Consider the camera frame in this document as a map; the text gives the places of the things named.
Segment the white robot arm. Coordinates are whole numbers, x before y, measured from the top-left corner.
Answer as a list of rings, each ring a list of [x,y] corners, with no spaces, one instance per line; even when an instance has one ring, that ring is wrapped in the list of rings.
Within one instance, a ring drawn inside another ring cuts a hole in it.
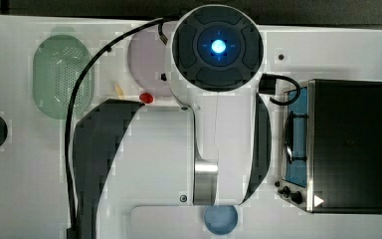
[[[75,129],[78,212],[70,239],[128,239],[143,206],[240,205],[267,174],[264,42],[242,11],[205,5],[166,44],[174,107],[108,99]]]

